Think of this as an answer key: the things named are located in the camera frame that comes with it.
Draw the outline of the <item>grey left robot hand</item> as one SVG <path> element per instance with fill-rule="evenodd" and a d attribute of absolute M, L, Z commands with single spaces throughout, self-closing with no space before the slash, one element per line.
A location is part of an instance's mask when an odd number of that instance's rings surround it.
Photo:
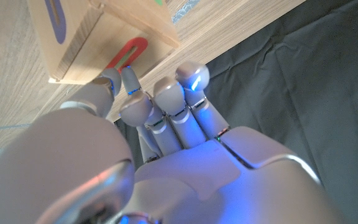
<path fill-rule="evenodd" d="M 181 64 L 148 94 L 109 68 L 0 155 L 0 223 L 344 223 L 312 168 L 204 94 Z"/>

